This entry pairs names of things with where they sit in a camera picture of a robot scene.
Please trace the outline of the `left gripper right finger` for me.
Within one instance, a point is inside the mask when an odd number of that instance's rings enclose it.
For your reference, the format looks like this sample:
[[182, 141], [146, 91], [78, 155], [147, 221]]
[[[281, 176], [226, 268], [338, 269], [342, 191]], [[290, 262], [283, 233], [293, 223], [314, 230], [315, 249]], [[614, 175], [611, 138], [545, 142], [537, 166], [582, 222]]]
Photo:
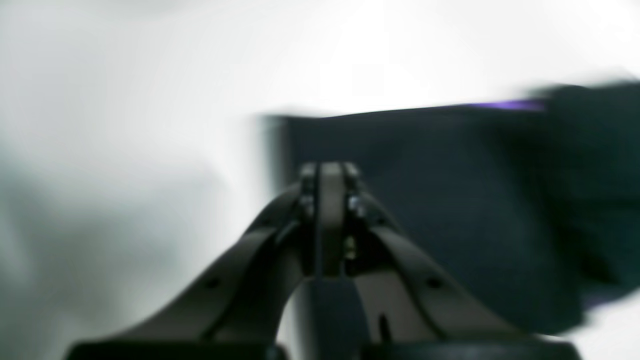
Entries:
[[473, 297], [414, 245], [354, 165], [320, 165], [320, 275], [356, 287], [371, 344], [361, 360], [578, 360], [569, 342], [536, 337]]

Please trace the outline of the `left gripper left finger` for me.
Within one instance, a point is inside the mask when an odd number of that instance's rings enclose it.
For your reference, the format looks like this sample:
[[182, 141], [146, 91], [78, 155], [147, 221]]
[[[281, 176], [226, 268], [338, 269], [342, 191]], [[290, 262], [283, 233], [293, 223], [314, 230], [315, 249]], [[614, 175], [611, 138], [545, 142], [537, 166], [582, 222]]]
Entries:
[[318, 166], [271, 201], [242, 237], [169, 305], [122, 333], [76, 344], [69, 360], [285, 360], [286, 304], [314, 273]]

